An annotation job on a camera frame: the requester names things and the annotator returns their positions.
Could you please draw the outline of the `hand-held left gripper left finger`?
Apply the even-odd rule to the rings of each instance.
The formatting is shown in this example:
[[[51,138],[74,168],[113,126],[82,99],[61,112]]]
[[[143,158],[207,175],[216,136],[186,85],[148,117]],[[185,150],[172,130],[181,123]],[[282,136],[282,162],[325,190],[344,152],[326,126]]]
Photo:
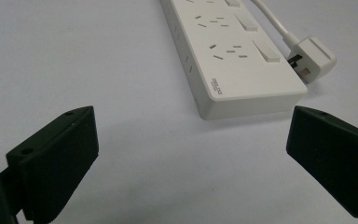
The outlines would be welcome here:
[[[2,177],[10,211],[49,224],[98,154],[94,109],[84,106],[61,114],[7,153]]]

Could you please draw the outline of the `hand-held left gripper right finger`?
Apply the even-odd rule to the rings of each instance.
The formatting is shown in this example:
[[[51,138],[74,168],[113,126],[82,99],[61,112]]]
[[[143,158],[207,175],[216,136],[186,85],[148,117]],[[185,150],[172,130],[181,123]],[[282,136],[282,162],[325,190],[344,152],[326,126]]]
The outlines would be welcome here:
[[[296,106],[287,154],[358,218],[358,128],[326,112]]]

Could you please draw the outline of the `white power plug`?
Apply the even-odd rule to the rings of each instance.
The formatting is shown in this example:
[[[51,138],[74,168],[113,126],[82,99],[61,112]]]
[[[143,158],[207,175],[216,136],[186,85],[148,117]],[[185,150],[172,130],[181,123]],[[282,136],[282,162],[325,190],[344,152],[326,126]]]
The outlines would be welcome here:
[[[311,83],[328,74],[337,57],[317,37],[309,36],[293,46],[287,62],[300,78]]]

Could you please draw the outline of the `white power strip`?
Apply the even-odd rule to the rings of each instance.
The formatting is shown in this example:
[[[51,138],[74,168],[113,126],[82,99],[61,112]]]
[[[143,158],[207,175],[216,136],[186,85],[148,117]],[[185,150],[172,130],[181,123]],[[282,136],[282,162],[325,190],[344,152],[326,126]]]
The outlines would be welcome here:
[[[307,93],[241,0],[159,0],[200,116],[282,112]]]

